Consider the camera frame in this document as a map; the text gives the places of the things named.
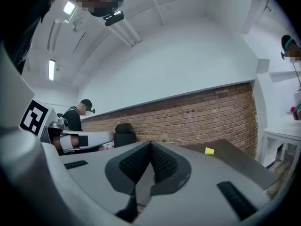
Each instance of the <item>desk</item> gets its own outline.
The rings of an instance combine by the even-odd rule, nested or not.
[[[276,180],[277,176],[262,166],[259,162],[246,155],[227,140],[218,140],[199,145],[187,145],[184,148],[205,153],[205,148],[214,149],[213,157],[228,164],[236,171],[254,181],[263,190],[266,190]]]
[[[300,152],[301,152],[301,121],[295,121],[293,116],[284,116],[278,123],[275,123],[273,126],[267,127],[264,131],[262,153],[260,157],[260,162],[263,163],[267,154],[268,149],[268,138],[275,139],[283,143],[282,152],[280,159],[283,159],[285,149],[287,144],[296,145],[296,154],[293,159],[291,168],[286,176],[285,181],[283,182],[278,193],[281,193],[287,186],[289,179],[292,177],[293,172],[296,168]]]

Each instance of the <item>fluorescent light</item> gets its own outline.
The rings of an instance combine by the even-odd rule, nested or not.
[[[54,60],[49,60],[48,74],[49,74],[49,79],[51,81],[53,81],[53,79],[55,78],[55,61]]]
[[[64,7],[64,13],[70,15],[73,10],[75,9],[75,5],[70,3],[70,2],[67,2],[66,6]]]

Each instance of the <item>man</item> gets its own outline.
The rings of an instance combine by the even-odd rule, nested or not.
[[[290,57],[290,62],[297,62],[301,60],[301,49],[296,44],[296,41],[291,38],[289,35],[284,35],[281,38],[282,49],[284,50],[284,54],[281,53],[282,58]]]
[[[82,100],[77,106],[69,108],[62,117],[68,121],[69,130],[82,131],[80,116],[90,112],[92,103],[90,100]]]
[[[32,37],[39,22],[55,0],[12,0],[13,7],[1,4],[5,17],[0,40],[4,40],[8,55],[22,74],[24,63],[32,43]],[[123,0],[68,0],[78,7],[88,10],[93,16],[103,17],[119,8]]]

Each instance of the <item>floor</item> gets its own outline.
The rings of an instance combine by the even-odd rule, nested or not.
[[[279,161],[281,150],[282,147],[278,148],[276,161],[271,167],[269,167],[269,170],[278,176],[278,180],[272,186],[270,186],[266,191],[270,199],[273,199],[276,196],[278,190],[280,189],[282,183],[284,182],[286,175],[293,162],[293,157],[296,152],[296,147],[293,145],[289,145],[284,155],[284,159],[282,161]]]

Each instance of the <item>brick wall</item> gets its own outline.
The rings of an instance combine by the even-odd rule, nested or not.
[[[96,116],[84,131],[113,131],[131,123],[139,141],[192,145],[227,139],[252,157],[257,148],[257,115],[249,83],[227,86]]]

